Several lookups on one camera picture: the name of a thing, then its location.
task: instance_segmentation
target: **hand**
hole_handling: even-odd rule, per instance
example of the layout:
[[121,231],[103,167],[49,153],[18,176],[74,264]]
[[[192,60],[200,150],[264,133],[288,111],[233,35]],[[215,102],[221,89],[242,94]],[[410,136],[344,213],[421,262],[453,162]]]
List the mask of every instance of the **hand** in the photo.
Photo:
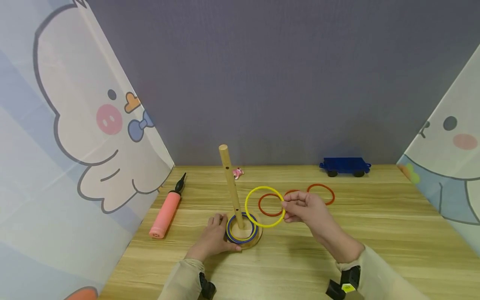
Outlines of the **hand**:
[[337,262],[350,263],[360,257],[365,246],[342,230],[319,196],[297,191],[286,195],[284,200],[285,222],[305,223]]
[[328,236],[342,230],[319,196],[296,191],[286,195],[284,200],[285,222],[305,223],[319,243],[324,244]]
[[227,229],[227,215],[215,214],[208,219],[198,241],[190,248],[185,258],[194,258],[202,263],[212,255],[225,251],[241,251],[237,244],[226,242],[223,238]]

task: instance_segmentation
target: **wrist strap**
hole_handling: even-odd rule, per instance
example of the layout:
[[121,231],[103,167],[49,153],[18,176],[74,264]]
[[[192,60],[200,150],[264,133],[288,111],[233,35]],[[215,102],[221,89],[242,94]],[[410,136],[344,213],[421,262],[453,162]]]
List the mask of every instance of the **wrist strap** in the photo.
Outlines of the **wrist strap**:
[[216,292],[215,285],[209,282],[205,278],[205,274],[202,272],[199,274],[199,278],[200,278],[200,286],[202,287],[202,297],[207,300],[212,300]]
[[343,300],[347,293],[356,291],[360,285],[360,266],[356,265],[348,270],[342,271],[340,284],[330,280],[327,294],[333,300]]

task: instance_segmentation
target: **blue ring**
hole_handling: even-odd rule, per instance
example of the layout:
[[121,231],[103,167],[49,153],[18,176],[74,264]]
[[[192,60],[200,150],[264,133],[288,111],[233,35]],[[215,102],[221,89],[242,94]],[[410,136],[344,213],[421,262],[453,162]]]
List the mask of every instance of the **blue ring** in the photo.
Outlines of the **blue ring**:
[[[247,213],[242,212],[241,214],[242,214],[242,216],[247,217]],[[257,221],[257,219],[256,219],[252,214],[250,214],[250,216],[251,216],[255,221]],[[249,238],[248,240],[236,240],[236,239],[234,239],[234,238],[231,236],[232,234],[231,234],[231,232],[230,232],[230,225],[232,224],[232,221],[235,219],[235,217],[236,217],[236,216],[233,215],[233,217],[230,218],[230,220],[228,220],[228,223],[227,223],[227,232],[226,232],[227,239],[228,239],[229,241],[231,241],[232,243],[235,243],[235,244],[245,244],[245,243],[248,243],[249,241],[252,241],[252,240],[255,238],[255,236],[257,235],[257,233],[258,233],[258,226],[256,226],[256,225],[255,225],[254,223],[252,223],[250,220],[249,220],[249,221],[250,221],[250,223],[252,224],[252,232],[250,233],[250,235],[253,234],[251,238]]]

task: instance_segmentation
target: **yellow ring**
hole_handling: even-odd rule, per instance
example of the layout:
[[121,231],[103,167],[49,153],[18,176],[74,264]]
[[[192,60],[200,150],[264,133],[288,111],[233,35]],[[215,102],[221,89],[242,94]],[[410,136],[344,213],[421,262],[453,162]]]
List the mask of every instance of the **yellow ring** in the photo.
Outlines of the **yellow ring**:
[[273,224],[268,224],[268,225],[258,223],[257,221],[255,221],[255,220],[250,216],[250,213],[248,212],[248,199],[249,199],[250,196],[253,194],[253,192],[255,192],[255,191],[257,191],[257,190],[261,190],[261,189],[271,190],[272,192],[274,192],[275,194],[278,195],[278,197],[280,198],[280,201],[284,201],[284,200],[283,200],[283,197],[282,197],[282,194],[280,194],[276,189],[271,188],[271,187],[269,187],[269,186],[259,186],[259,187],[254,188],[253,190],[251,190],[250,193],[248,193],[247,198],[245,198],[245,213],[247,213],[247,218],[248,218],[252,223],[254,223],[255,225],[260,226],[260,227],[263,227],[263,228],[272,228],[272,227],[275,227],[275,226],[277,226],[278,224],[280,224],[280,222],[283,220],[283,217],[285,217],[285,209],[282,208],[282,215],[280,216],[280,219],[278,219],[278,221],[276,221],[276,222],[273,223]]

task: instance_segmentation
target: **beige sleeve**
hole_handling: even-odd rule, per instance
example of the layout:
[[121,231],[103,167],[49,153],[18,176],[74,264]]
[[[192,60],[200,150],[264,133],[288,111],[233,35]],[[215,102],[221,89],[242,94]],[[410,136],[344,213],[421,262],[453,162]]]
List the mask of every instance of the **beige sleeve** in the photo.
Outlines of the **beige sleeve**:
[[197,300],[202,292],[199,274],[204,264],[196,259],[178,262],[167,278],[158,300]]
[[344,271],[356,265],[361,269],[358,292],[365,300],[428,299],[367,246],[356,261],[337,268]]

